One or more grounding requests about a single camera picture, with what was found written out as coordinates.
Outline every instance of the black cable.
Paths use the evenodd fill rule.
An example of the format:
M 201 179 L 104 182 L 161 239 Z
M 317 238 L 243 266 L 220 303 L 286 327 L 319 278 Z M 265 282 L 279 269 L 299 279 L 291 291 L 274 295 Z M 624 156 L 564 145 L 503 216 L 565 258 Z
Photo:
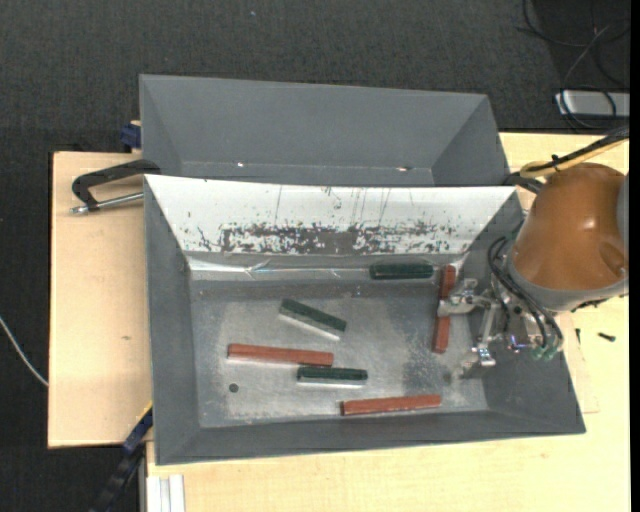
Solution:
M 544 32 L 542 32 L 540 29 L 536 28 L 535 25 L 533 24 L 533 22 L 531 21 L 531 17 L 529 16 L 529 9 L 527 7 L 527 3 L 528 0 L 522 0 L 522 14 L 523 14 L 523 18 L 525 23 L 527 24 L 527 28 L 522 28 L 522 27 L 516 27 L 517 30 L 521 31 L 521 32 L 528 32 L 530 34 L 533 34 L 534 36 L 542 39 L 543 41 L 547 41 L 548 43 L 552 43 L 552 44 L 557 44 L 559 46 L 565 46 L 567 48 L 585 48 L 586 46 L 589 45 L 589 42 L 586 43 L 576 43 L 573 41 L 562 41 L 559 39 L 555 39 L 547 34 L 545 34 Z M 612 20 L 609 25 L 611 23 L 617 22 L 617 21 L 631 21 L 628 18 L 616 18 L 614 20 Z M 595 18 L 592 15 L 591 18 L 591 26 L 594 29 L 594 34 L 597 33 L 596 27 L 595 27 Z M 625 27 L 623 30 L 621 30 L 619 33 L 617 33 L 614 36 L 611 36 L 609 39 L 605 39 L 603 41 L 601 41 L 602 44 L 609 44 L 609 43 L 613 43 L 615 41 L 617 41 L 618 39 L 624 37 L 625 35 L 627 35 L 627 33 L 629 33 L 631 31 L 631 24 L 629 24 L 629 26 Z
M 500 252 L 500 250 L 502 249 L 503 246 L 500 246 L 500 248 L 498 248 L 498 252 Z M 509 306 L 507 306 L 507 303 L 502 298 L 502 295 L 500 294 L 497 286 L 493 282 L 493 279 L 489 279 L 489 282 L 491 283 L 491 288 L 493 289 L 493 294 L 500 301 L 500 305 L 502 306 L 502 310 L 504 311 L 504 325 L 502 326 L 502 333 L 506 334 L 507 329 L 509 328 L 509 323 L 511 322 L 511 313 L 509 312 Z
M 518 298 L 522 299 L 525 302 L 525 304 L 527 304 L 527 307 L 530 310 L 534 310 L 532 311 L 534 319 L 536 319 L 536 323 L 538 323 L 538 327 L 542 327 L 541 332 L 543 333 L 545 341 L 546 341 L 546 335 L 545 335 L 546 329 L 544 328 L 544 324 L 542 323 L 541 319 L 536 318 L 537 317 L 536 312 L 542 315 L 544 319 L 547 321 L 547 323 L 551 325 L 553 330 L 556 332 L 558 340 L 560 341 L 564 340 L 562 331 L 560 330 L 560 327 L 555 321 L 555 318 L 553 318 L 553 315 L 546 308 L 538 304 L 538 301 L 536 301 L 531 295 L 529 295 L 527 291 L 525 291 L 521 286 L 519 286 L 515 281 L 513 281 L 513 279 L 511 279 L 506 273 L 502 271 L 502 269 L 500 269 L 495 264 L 494 260 L 498 256 L 498 253 L 496 252 L 494 254 L 493 249 L 496 247 L 496 245 L 498 245 L 502 241 L 506 241 L 506 237 L 502 236 L 497 240 L 494 240 L 494 242 L 489 246 L 489 251 L 487 254 L 489 259 L 489 268 L 494 273 L 494 275 L 498 278 L 498 280 L 503 284 L 503 286 L 505 286 L 505 288 L 511 291 L 511 293 L 516 295 Z
M 500 242 L 503 242 L 503 245 L 501 247 L 504 246 L 504 243 L 506 243 L 506 238 L 505 237 L 501 237 L 504 240 L 501 240 L 500 238 L 498 238 L 497 240 L 495 240 L 491 246 L 489 247 L 489 251 L 488 251 L 488 257 L 489 257 L 489 267 L 491 268 L 491 272 L 493 273 L 493 275 L 496 276 L 496 278 L 498 279 L 498 281 L 500 281 L 500 283 L 507 289 L 509 290 L 513 295 L 515 295 L 516 297 L 520 298 L 521 300 L 523 300 L 525 302 L 525 304 L 527 305 L 527 309 L 529 310 L 529 312 L 533 315 L 534 320 L 536 321 L 536 324 L 538 324 L 538 329 L 540 330 L 540 334 L 542 334 L 542 348 L 545 348 L 547 346 L 547 329 L 545 328 L 544 324 L 542 323 L 542 321 L 540 320 L 540 317 L 535 313 L 535 311 L 533 310 L 531 304 L 529 304 L 525 298 L 522 296 L 522 294 L 520 294 L 518 292 L 518 290 L 513 286 L 514 283 L 512 283 L 509 279 L 507 279 L 506 274 L 504 274 L 502 272 L 502 270 L 495 264 L 494 260 L 497 256 L 497 252 L 495 254 L 493 254 L 493 248 Z
M 595 142 L 592 142 L 591 144 L 589 144 L 588 146 L 585 146 L 583 148 L 580 148 L 576 151 L 574 151 L 573 153 L 569 153 L 567 155 L 561 156 L 561 157 L 556 157 L 554 158 L 553 162 L 545 162 L 544 164 L 541 165 L 536 165 L 536 166 L 532 166 L 532 167 L 528 167 L 527 168 L 527 172 L 537 172 L 537 171 L 541 171 L 543 169 L 548 169 L 549 167 L 552 167 L 553 165 L 558 166 L 558 165 L 562 165 L 565 164 L 567 162 L 571 162 L 572 160 L 575 160 L 576 158 L 579 158 L 583 155 L 587 155 L 593 151 L 602 149 L 606 146 L 609 146 L 611 144 L 615 144 L 616 142 L 620 142 L 623 141 L 625 139 L 629 138 L 629 126 L 625 125 L 625 126 L 619 126 L 616 128 L 613 128 L 612 130 L 609 130 L 607 132 L 607 134 L 601 138 L 598 139 Z
M 534 34 L 535 36 L 539 37 L 540 39 L 547 41 L 548 43 L 553 43 L 553 44 L 557 44 L 560 46 L 568 46 L 570 48 L 584 48 L 584 44 L 582 43 L 573 43 L 573 42 L 569 42 L 569 41 L 560 41 L 559 39 L 554 39 L 553 37 L 548 36 L 547 34 L 545 34 L 544 32 L 542 32 L 541 30 L 537 29 L 532 21 L 531 18 L 529 17 L 529 9 L 527 7 L 528 4 L 528 0 L 522 0 L 522 15 L 524 17 L 524 21 L 527 24 L 527 28 L 528 28 L 528 32 L 531 32 L 532 34 Z M 527 31 L 527 29 L 522 29 L 522 28 L 518 28 L 518 30 L 522 30 L 522 31 Z
M 567 122 L 567 124 L 571 127 L 571 129 L 573 129 L 575 132 L 579 132 L 580 129 L 587 129 L 587 130 L 603 130 L 606 129 L 608 126 L 611 125 L 611 120 L 607 119 L 607 120 L 603 120 L 603 124 L 593 124 L 593 123 L 587 123 L 586 121 L 579 119 L 578 117 L 576 117 L 576 115 L 571 112 L 571 110 L 568 108 L 567 102 L 565 100 L 565 91 L 568 89 L 567 84 L 569 81 L 569 77 L 571 76 L 571 74 L 575 71 L 575 68 L 580 64 L 580 62 L 582 62 L 582 60 L 587 56 L 587 55 L 591 55 L 593 62 L 595 64 L 595 66 L 597 67 L 597 69 L 600 71 L 600 73 L 602 73 L 602 75 L 604 77 L 606 77 L 608 80 L 610 80 L 613 84 L 615 84 L 617 87 L 619 87 L 620 89 L 627 89 L 624 86 L 624 82 L 622 80 L 619 80 L 617 78 L 615 78 L 614 76 L 611 75 L 611 73 L 609 73 L 607 71 L 607 69 L 604 67 L 604 65 L 602 64 L 602 59 L 601 59 L 601 55 L 600 55 L 600 49 L 602 47 L 602 45 L 604 44 L 609 44 L 609 43 L 613 43 L 619 39 L 621 39 L 622 37 L 624 37 L 626 34 L 628 34 L 631 30 L 631 24 L 629 23 L 627 26 L 625 26 L 620 32 L 612 35 L 611 37 L 604 38 L 603 34 L 609 30 L 609 28 L 611 27 L 611 25 L 615 22 L 619 22 L 619 21 L 630 21 L 628 18 L 617 18 L 615 20 L 612 20 L 605 28 L 603 28 L 602 30 L 598 30 L 597 27 L 597 23 L 596 23 L 596 15 L 595 15 L 595 2 L 594 0 L 591 0 L 589 2 L 589 15 L 590 15 L 590 23 L 591 23 L 591 29 L 593 31 L 593 37 L 591 38 L 590 41 L 588 41 L 587 43 L 578 43 L 578 42 L 573 42 L 573 41 L 563 41 L 563 40 L 559 40 L 556 39 L 554 37 L 551 37 L 549 35 L 547 35 L 546 33 L 542 32 L 540 29 L 538 29 L 532 22 L 531 17 L 529 15 L 529 8 L 528 8 L 528 1 L 530 0 L 522 0 L 522 14 L 523 14 L 523 18 L 524 21 L 527 25 L 526 29 L 523 28 L 518 28 L 518 30 L 524 30 L 526 32 L 529 32 L 533 35 L 535 35 L 536 37 L 551 43 L 551 44 L 555 44 L 555 45 L 559 45 L 559 46 L 564 46 L 567 48 L 582 48 L 583 52 L 578 56 L 578 58 L 575 60 L 575 62 L 571 65 L 571 67 L 569 68 L 569 71 L 567 72 L 567 74 L 565 75 L 565 78 L 562 82 L 562 87 L 560 89 L 560 95 L 559 95 L 559 103 L 560 106 L 562 107 L 562 109 L 564 110 L 564 120 Z M 593 86 L 581 86 L 578 87 L 577 89 L 586 89 L 586 90 L 593 90 L 593 91 L 597 91 L 599 93 L 601 93 L 606 100 L 609 102 L 609 104 L 612 107 L 612 117 L 615 119 L 617 118 L 617 111 L 616 111 L 616 106 L 615 106 L 615 102 L 613 101 L 613 98 L 611 97 L 611 95 L 604 90 L 603 88 L 599 88 L 599 87 L 593 87 Z

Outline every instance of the screw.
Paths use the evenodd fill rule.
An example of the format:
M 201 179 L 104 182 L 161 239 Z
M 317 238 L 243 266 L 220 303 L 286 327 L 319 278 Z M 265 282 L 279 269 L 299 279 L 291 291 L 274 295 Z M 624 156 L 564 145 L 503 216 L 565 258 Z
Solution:
M 599 332 L 598 336 L 600 336 L 601 338 L 604 338 L 605 340 L 610 341 L 611 343 L 616 341 L 616 337 L 615 336 L 611 336 L 610 334 L 605 334 L 603 332 Z

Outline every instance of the metal rod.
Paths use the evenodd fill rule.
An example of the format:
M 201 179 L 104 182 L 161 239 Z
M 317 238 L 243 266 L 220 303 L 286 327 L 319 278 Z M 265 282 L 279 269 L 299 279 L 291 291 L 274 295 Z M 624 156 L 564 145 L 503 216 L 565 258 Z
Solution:
M 119 204 L 129 203 L 131 201 L 137 201 L 138 199 L 142 199 L 144 194 L 142 192 L 138 192 L 136 194 L 129 194 L 121 197 L 114 197 L 113 199 L 107 199 L 106 201 L 100 201 L 95 204 L 95 208 L 109 208 L 111 206 L 118 206 Z M 75 206 L 74 208 L 69 209 L 70 213 L 88 213 L 89 207 L 87 205 Z

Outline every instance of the gray metal tray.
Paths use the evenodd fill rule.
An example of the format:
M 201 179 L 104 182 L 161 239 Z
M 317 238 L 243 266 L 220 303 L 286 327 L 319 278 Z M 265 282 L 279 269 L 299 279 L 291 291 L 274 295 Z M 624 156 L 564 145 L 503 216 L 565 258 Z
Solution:
M 411 282 L 368 276 L 376 261 L 419 258 L 437 269 L 453 263 L 486 286 L 488 245 L 522 218 L 513 189 L 495 187 L 506 161 L 486 97 L 144 76 L 141 105 L 144 157 L 165 175 L 206 178 L 145 179 L 159 464 L 584 431 L 561 355 L 540 363 L 497 346 L 492 371 L 461 380 L 480 313 L 453 318 L 449 349 L 435 355 L 438 272 Z M 273 184 L 278 198 L 226 181 L 216 195 L 211 179 Z M 304 255 L 278 250 L 286 244 L 257 250 L 249 229 L 266 222 L 273 235 L 298 220 L 309 228 L 312 219 L 294 215 L 305 201 L 283 202 L 282 190 L 289 197 L 292 189 L 282 184 L 326 194 L 322 206 L 307 208 L 324 224 Z M 263 221 L 252 217 L 258 211 Z M 363 251 L 355 242 L 370 241 L 376 226 L 386 227 Z M 431 242 L 420 239 L 425 226 Z M 225 229 L 250 242 L 225 245 Z M 287 324 L 277 314 L 285 298 L 345 319 L 344 335 Z M 369 381 L 298 384 L 294 367 L 228 361 L 229 343 L 329 350 L 336 365 L 368 370 Z M 342 400 L 423 393 L 440 394 L 442 406 L 339 415 Z

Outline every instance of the wooden block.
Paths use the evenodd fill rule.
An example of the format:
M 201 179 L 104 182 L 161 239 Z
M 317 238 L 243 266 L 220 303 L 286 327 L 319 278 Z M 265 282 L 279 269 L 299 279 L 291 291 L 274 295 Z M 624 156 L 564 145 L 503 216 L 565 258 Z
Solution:
M 381 412 L 416 411 L 440 407 L 440 395 L 400 396 L 394 398 L 368 398 L 342 403 L 342 415 L 375 414 Z
M 451 319 L 448 316 L 436 317 L 431 340 L 431 351 L 436 354 L 444 354 L 449 346 L 449 326 Z
M 291 348 L 265 347 L 232 343 L 227 347 L 229 359 L 247 359 L 265 363 L 307 364 L 310 366 L 331 366 L 333 354 L 315 350 L 297 350 Z
M 442 269 L 440 276 L 440 299 L 446 299 L 451 293 L 451 289 L 456 284 L 456 267 L 447 265 Z

